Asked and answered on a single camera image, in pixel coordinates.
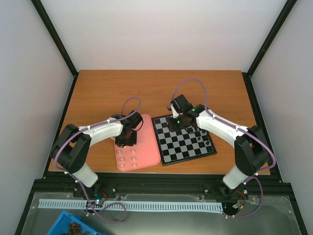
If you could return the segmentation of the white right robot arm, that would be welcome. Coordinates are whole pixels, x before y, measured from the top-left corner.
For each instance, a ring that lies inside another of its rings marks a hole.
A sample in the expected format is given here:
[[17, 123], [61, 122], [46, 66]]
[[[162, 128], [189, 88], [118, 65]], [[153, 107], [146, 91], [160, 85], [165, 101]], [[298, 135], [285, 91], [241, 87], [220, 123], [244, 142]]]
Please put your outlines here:
[[220, 117], [204, 105], [193, 106], [184, 95], [170, 101], [168, 110], [172, 117], [167, 121], [171, 132], [187, 127], [208, 131], [234, 148], [235, 165], [219, 183], [219, 193], [229, 198], [233, 191], [245, 180], [254, 176], [271, 159], [272, 153], [263, 131], [237, 125]]

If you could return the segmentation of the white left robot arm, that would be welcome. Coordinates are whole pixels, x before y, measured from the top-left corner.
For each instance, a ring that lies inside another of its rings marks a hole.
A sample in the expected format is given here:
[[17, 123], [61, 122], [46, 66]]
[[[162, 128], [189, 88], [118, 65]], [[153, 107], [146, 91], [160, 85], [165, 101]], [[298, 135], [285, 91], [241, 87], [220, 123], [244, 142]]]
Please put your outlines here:
[[143, 123], [140, 113], [132, 111], [127, 116], [113, 115], [91, 126], [67, 125], [50, 151], [50, 158], [63, 170], [81, 182], [85, 192], [96, 197], [102, 191], [97, 174], [86, 163], [89, 148], [106, 139], [114, 139], [118, 147], [137, 144], [135, 128]]

